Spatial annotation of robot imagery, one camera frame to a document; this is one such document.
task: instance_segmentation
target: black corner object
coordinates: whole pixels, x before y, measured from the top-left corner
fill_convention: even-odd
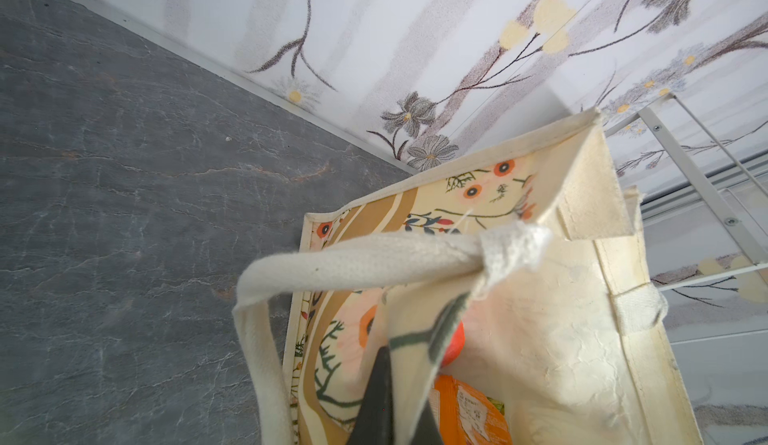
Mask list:
[[[373,362],[355,428],[346,445],[391,445],[392,437],[392,365],[389,361],[389,347],[381,347]],[[425,403],[421,418],[418,419],[411,444],[443,445],[428,403]]]

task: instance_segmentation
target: orange snack bag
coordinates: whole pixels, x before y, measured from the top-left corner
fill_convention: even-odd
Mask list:
[[[429,405],[445,445],[512,443],[507,422],[493,403],[450,375],[437,377]]]

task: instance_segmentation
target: floral tote bag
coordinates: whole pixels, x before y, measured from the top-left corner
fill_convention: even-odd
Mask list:
[[[431,443],[438,373],[504,403],[517,445],[701,443],[641,197],[600,124],[588,110],[307,214],[299,253],[251,264],[233,314],[263,443]],[[281,367],[266,301],[284,291]]]

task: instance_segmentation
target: white fabric strap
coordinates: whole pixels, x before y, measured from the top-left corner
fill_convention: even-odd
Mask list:
[[[477,235],[394,232],[342,241],[321,252],[272,255],[237,281],[235,328],[254,382],[263,443],[293,442],[288,392],[270,330],[266,301],[286,291],[360,290],[447,277],[485,268],[475,298],[515,269],[535,267],[552,233],[514,221]]]
[[[652,283],[645,283],[619,295],[612,295],[621,335],[650,330],[664,320],[669,310],[667,298]]]

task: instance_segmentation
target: white edge trim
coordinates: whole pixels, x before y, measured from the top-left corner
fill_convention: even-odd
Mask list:
[[[398,167],[399,169],[405,170],[406,172],[409,172],[412,175],[418,172],[413,167],[408,166],[407,164],[399,160],[396,160],[394,157],[388,156],[385,152],[375,147],[374,145],[371,145],[370,143],[360,140],[359,138],[352,135],[351,133],[346,132],[345,130],[342,130],[337,126],[334,126],[329,122],[326,122],[320,117],[310,114],[306,110],[292,104],[291,102],[283,99],[282,97],[273,94],[269,90],[265,89],[263,86],[255,84],[254,82],[251,82],[244,76],[239,75],[238,73],[232,71],[226,66],[216,62],[216,60],[213,60],[211,58],[198,54],[194,50],[182,44],[179,44],[178,42],[168,37],[165,37],[164,35],[160,34],[156,30],[149,28],[148,26],[137,21],[135,18],[132,18],[131,16],[126,15],[123,12],[120,12],[118,9],[112,7],[111,5],[108,5],[100,0],[71,0],[71,1],[75,2],[76,4],[83,5],[85,8],[89,9],[91,12],[94,12],[96,15],[101,15],[101,17],[106,18],[107,20],[110,20],[111,22],[114,22],[123,28],[130,30],[134,34],[140,37],[143,37],[148,41],[156,45],[159,45],[160,47],[165,48],[166,50],[170,51],[173,54],[176,54],[178,56],[185,58],[186,60],[189,60],[190,62],[199,66],[200,68],[203,68],[213,74],[220,76],[221,78],[231,82],[232,84],[235,84],[240,88],[245,89],[248,92],[251,92],[253,95],[266,100],[270,104],[277,105],[281,109],[287,110],[293,115],[306,120],[310,124],[319,126],[321,129],[325,130],[326,132],[332,133],[333,135],[339,137],[340,139],[351,143],[352,145],[360,148],[361,150],[369,152],[371,155],[381,160],[384,160],[385,162],[391,163],[392,165]]]

